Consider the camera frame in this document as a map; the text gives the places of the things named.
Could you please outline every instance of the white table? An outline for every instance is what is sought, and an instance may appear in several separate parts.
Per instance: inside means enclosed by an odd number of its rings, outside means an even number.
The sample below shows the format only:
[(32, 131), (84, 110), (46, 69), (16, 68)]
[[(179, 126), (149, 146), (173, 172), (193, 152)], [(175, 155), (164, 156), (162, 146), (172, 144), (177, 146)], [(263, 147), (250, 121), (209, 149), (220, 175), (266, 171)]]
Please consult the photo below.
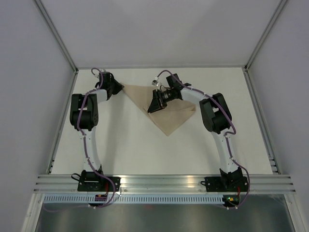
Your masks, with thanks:
[[(232, 142), (237, 161), (251, 174), (271, 174), (263, 138), (241, 68), (177, 68), (189, 82), (209, 94), (221, 92), (237, 134)], [(161, 69), (114, 69), (119, 82), (150, 86)], [(165, 83), (163, 74), (160, 80)], [(80, 70), (73, 93), (85, 93), (98, 81)], [(99, 159), (105, 174), (219, 174), (219, 156), (212, 135), (204, 128), (200, 110), (167, 137), (124, 93), (98, 105), (96, 131)], [(67, 114), (52, 169), (53, 174), (80, 173), (83, 148)]]

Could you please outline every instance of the beige cloth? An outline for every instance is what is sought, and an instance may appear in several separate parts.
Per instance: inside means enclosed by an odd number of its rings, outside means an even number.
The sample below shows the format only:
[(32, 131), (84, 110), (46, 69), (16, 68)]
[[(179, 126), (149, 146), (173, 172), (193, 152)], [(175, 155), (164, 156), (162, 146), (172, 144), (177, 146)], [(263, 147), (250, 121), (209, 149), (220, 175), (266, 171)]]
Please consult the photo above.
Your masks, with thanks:
[(166, 136), (172, 134), (188, 120), (196, 110), (195, 105), (191, 102), (175, 99), (169, 101), (165, 109), (149, 114), (147, 110), (152, 101), (155, 87), (123, 85), (125, 86), (123, 91)]

